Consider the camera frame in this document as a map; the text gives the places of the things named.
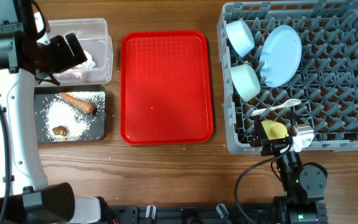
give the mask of white spoon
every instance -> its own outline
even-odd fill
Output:
[[[298,99],[289,99],[286,102],[284,102],[282,105],[278,105],[278,106],[272,106],[270,108],[270,110],[278,110],[281,108],[286,108],[286,107],[290,107],[290,106],[296,106],[299,105],[302,101],[298,100]],[[252,112],[251,116],[257,116],[262,114],[267,108],[264,109],[259,109],[259,110],[254,110],[254,112]]]

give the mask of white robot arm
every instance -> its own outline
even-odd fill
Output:
[[[42,32],[37,32],[32,4],[44,22]],[[35,84],[47,76],[58,83],[53,80],[53,73],[86,60],[78,40],[74,34],[68,34],[68,45],[62,36],[38,44],[37,40],[46,37],[47,27],[38,5],[34,1],[0,0],[1,5],[0,223],[114,223],[105,218],[107,215],[114,219],[114,215],[109,213],[103,198],[74,196],[68,183],[49,186],[38,152]]]

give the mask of food scrap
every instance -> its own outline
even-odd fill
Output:
[[[55,135],[67,136],[67,128],[63,126],[58,126],[52,129]]]
[[[91,103],[74,98],[67,93],[60,93],[60,96],[74,107],[84,111],[84,113],[91,114],[94,110],[94,106]]]

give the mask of carrot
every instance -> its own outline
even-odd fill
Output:
[[[74,98],[66,93],[60,93],[60,96],[66,100],[67,102],[69,102],[69,104],[75,106],[76,108],[84,111],[84,113],[87,113],[87,114],[91,114],[94,110],[94,107],[92,104],[86,102],[86,101],[83,101],[83,100],[80,100],[80,99],[77,99],[77,98]]]

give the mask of black tray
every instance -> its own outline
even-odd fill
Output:
[[[53,142],[53,139],[47,137],[47,129],[45,127],[46,119],[45,113],[40,113],[42,110],[47,109],[47,101],[57,98],[56,94],[61,92],[72,91],[103,91],[106,92],[101,85],[84,85],[84,86],[51,86],[51,87],[37,87],[34,90],[34,117],[35,128],[37,130],[37,140],[39,143]],[[94,119],[90,122],[89,130],[82,134],[76,141],[99,141],[104,137],[104,121],[106,119],[106,97],[101,102],[102,107],[96,108],[92,115],[86,115],[87,121]]]

